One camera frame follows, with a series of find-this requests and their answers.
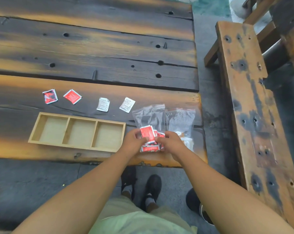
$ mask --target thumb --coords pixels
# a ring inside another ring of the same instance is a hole
[[[163,137],[155,137],[154,140],[157,142],[157,143],[161,143],[161,144],[165,144],[166,143],[166,140],[167,138],[163,138]]]
[[[145,143],[147,143],[149,141],[149,137],[143,137],[143,138],[140,138],[138,140],[140,141],[141,145],[143,145],[143,144],[145,144]]]

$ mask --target sock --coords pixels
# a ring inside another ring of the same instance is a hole
[[[153,198],[148,197],[148,198],[146,199],[146,201],[145,201],[146,208],[147,208],[147,207],[149,206],[149,204],[151,204],[151,203],[156,203],[156,202],[154,201]]]
[[[130,196],[132,196],[132,192],[133,192],[133,187],[132,185],[126,186],[124,187],[124,189],[122,190],[122,192],[127,191],[129,193]]]

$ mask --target beige shorts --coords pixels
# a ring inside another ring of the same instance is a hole
[[[97,220],[136,211],[141,211],[141,209],[136,207],[136,205],[130,201],[129,198],[120,195],[119,197],[108,200]],[[189,232],[197,233],[197,227],[190,227],[175,211],[170,209],[168,206],[161,206],[158,209],[154,209],[150,212],[150,214],[175,223]]]

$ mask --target clear plastic bag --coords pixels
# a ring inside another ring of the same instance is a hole
[[[154,136],[163,136],[165,132],[165,105],[156,104],[150,105],[132,112],[133,118],[137,128],[141,129],[141,132],[150,133],[150,127],[154,132]],[[161,148],[154,138],[149,136],[149,142],[142,147],[142,151],[157,151]]]
[[[166,130],[177,133],[191,151],[193,151],[194,145],[191,134],[195,116],[195,109],[175,108],[165,110]]]

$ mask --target wooden box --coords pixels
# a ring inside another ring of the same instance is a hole
[[[29,143],[117,152],[125,122],[40,112]]]

